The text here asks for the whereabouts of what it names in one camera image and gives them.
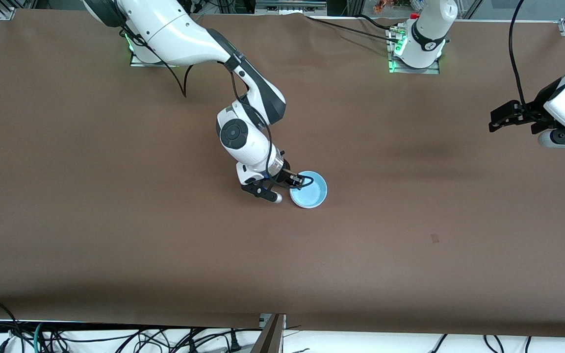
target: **brown tabletop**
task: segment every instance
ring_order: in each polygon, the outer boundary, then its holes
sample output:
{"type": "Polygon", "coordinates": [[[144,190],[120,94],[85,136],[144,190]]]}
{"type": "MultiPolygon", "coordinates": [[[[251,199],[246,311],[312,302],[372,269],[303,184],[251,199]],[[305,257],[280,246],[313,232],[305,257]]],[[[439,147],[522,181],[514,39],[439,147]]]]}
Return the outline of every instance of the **brown tabletop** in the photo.
{"type": "MultiPolygon", "coordinates": [[[[414,76],[301,15],[200,22],[283,92],[274,143],[328,198],[240,190],[215,136],[222,65],[195,66],[184,99],[86,12],[18,11],[0,22],[0,301],[18,317],[565,335],[565,150],[487,130],[517,98],[508,23],[455,23],[441,74],[414,76]]],[[[555,24],[517,24],[515,54],[527,98],[565,72],[555,24]]]]}

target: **light blue plate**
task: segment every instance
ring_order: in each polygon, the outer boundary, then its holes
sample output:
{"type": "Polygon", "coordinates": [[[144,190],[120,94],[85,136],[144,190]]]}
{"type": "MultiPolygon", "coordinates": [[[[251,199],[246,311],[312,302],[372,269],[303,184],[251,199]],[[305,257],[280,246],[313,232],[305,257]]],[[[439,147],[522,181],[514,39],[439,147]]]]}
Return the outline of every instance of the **light blue plate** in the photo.
{"type": "MultiPolygon", "coordinates": [[[[289,194],[291,195],[291,199],[296,203],[296,205],[302,208],[314,208],[321,205],[324,199],[326,199],[326,194],[328,192],[328,187],[326,186],[324,178],[310,170],[300,172],[298,174],[313,178],[313,183],[301,189],[290,189],[289,194]]],[[[307,183],[309,183],[309,179],[305,179],[304,184],[307,183]]]]}

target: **blue bowl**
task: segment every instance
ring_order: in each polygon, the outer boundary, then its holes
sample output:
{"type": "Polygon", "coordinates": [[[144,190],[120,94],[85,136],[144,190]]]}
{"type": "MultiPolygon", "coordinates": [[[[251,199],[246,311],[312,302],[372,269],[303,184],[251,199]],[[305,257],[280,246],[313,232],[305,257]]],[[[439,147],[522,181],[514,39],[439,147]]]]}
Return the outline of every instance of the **blue bowl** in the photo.
{"type": "MultiPolygon", "coordinates": [[[[313,178],[313,183],[301,189],[290,189],[289,194],[291,195],[291,199],[294,203],[296,203],[296,205],[302,208],[314,208],[321,205],[321,203],[323,203],[326,199],[326,194],[328,192],[328,187],[326,186],[324,178],[310,170],[300,172],[298,174],[313,178]]],[[[309,179],[305,179],[304,184],[307,183],[309,183],[309,179]]]]}

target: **white floor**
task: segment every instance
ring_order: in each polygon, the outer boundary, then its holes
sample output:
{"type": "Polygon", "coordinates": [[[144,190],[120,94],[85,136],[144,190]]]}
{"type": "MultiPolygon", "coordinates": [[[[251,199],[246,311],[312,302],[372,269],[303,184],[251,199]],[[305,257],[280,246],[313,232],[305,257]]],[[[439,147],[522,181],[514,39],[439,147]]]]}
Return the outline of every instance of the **white floor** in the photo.
{"type": "MultiPolygon", "coordinates": [[[[227,331],[227,329],[210,329],[202,335],[227,331]]],[[[120,331],[71,331],[63,335],[68,339],[89,340],[108,337],[120,337],[135,333],[134,330],[120,331]]],[[[188,330],[166,331],[171,343],[179,341],[188,330]]],[[[283,353],[297,353],[309,349],[308,353],[429,353],[441,337],[436,334],[418,333],[362,333],[362,332],[335,332],[335,331],[295,331],[285,332],[283,353]]],[[[8,337],[0,333],[0,344],[8,337]]],[[[253,344],[258,337],[258,332],[237,333],[238,343],[241,346],[253,344]]],[[[488,336],[491,346],[500,351],[492,336],[488,336]]],[[[505,353],[523,353],[526,337],[500,336],[505,353]]],[[[20,340],[14,338],[7,346],[6,353],[21,353],[20,340]]],[[[94,343],[70,343],[71,353],[114,353],[124,339],[94,343]]],[[[123,353],[133,353],[137,340],[132,340],[123,350],[123,353]]],[[[226,347],[226,340],[218,338],[198,348],[199,353],[208,353],[226,347]]],[[[33,347],[26,344],[26,352],[33,353],[33,347]]],[[[141,353],[166,353],[167,349],[159,351],[157,346],[147,345],[141,353]]],[[[438,353],[491,353],[485,346],[480,335],[448,335],[438,353]]],[[[565,338],[534,337],[529,347],[529,353],[565,353],[565,338]]]]}

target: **teal cable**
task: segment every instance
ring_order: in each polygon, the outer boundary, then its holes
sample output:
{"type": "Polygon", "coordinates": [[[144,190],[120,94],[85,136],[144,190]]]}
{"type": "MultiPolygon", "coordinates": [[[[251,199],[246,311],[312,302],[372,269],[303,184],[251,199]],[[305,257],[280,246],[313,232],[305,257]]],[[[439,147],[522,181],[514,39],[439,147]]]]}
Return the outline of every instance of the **teal cable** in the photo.
{"type": "Polygon", "coordinates": [[[36,326],[36,330],[34,330],[34,353],[38,353],[38,334],[41,331],[41,326],[43,326],[43,323],[39,323],[38,326],[36,326]]]}

